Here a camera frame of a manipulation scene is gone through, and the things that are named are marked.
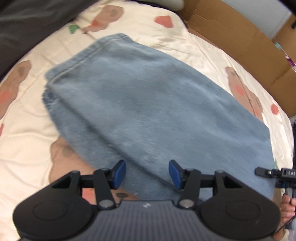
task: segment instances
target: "denim fabric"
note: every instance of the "denim fabric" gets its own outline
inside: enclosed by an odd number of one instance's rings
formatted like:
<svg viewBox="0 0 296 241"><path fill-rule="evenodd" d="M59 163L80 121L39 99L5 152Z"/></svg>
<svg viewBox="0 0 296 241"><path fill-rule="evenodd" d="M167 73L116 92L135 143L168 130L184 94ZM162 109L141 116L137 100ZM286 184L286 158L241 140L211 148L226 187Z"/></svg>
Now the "denim fabric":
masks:
<svg viewBox="0 0 296 241"><path fill-rule="evenodd" d="M43 95L61 136L95 168L127 161L122 187L141 199L178 198L169 160L204 174L222 169L271 198L268 128L189 65L135 43L104 37L46 73ZM210 189L200 198L212 196Z"/></svg>

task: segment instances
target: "bed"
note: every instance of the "bed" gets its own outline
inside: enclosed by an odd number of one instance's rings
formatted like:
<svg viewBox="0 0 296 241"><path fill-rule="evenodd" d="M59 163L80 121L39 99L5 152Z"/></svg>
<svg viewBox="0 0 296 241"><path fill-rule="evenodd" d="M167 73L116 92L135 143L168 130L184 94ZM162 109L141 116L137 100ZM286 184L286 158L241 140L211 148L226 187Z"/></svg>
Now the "bed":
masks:
<svg viewBox="0 0 296 241"><path fill-rule="evenodd" d="M181 12L188 19L189 1ZM103 21L104 14L115 10ZM0 86L0 237L17 240L15 206L49 184L52 145L59 133L41 99L44 74L104 36L124 33L132 40L167 53L198 70L234 96L270 130L275 168L292 168L294 149L287 114L249 71L213 40L189 33L175 13L123 0L102 0L34 47L9 71ZM255 104L245 102L247 95Z"/></svg>

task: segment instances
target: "mattress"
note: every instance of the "mattress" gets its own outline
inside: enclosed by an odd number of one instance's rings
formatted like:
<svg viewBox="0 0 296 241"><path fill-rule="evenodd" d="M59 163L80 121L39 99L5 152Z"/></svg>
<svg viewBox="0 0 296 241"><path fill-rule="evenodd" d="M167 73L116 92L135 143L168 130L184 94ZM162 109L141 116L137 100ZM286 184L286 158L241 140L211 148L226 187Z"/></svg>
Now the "mattress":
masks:
<svg viewBox="0 0 296 241"><path fill-rule="evenodd" d="M33 48L1 83L1 240L18 239L11 218L13 209L49 183L51 145L59 133L41 99L45 72L95 40L116 33L185 62L233 95L270 129L275 167L292 168L290 121L241 65L221 49L190 34L173 12L131 1L103 0Z"/></svg>

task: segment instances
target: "person's hand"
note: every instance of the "person's hand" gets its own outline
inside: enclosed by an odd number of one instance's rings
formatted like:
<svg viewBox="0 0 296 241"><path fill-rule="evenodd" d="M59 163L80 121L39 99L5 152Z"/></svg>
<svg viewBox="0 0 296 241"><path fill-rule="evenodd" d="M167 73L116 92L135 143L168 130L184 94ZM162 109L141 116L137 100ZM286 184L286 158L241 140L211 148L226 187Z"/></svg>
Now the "person's hand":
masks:
<svg viewBox="0 0 296 241"><path fill-rule="evenodd" d="M291 203L290 201L290 197L284 194L280 204L281 223L283 225L295 216L296 198L293 198Z"/></svg>

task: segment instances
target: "pillow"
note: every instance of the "pillow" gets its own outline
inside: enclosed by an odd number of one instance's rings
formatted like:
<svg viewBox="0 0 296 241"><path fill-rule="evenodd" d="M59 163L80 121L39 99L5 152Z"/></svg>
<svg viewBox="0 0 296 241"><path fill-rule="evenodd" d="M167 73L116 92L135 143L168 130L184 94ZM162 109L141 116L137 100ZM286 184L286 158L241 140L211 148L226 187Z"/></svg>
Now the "pillow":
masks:
<svg viewBox="0 0 296 241"><path fill-rule="evenodd" d="M14 0L1 4L0 76L31 48L98 0Z"/></svg>
<svg viewBox="0 0 296 241"><path fill-rule="evenodd" d="M141 0L142 2L157 3L161 6L167 7L171 11L180 11L184 7L183 0Z"/></svg>

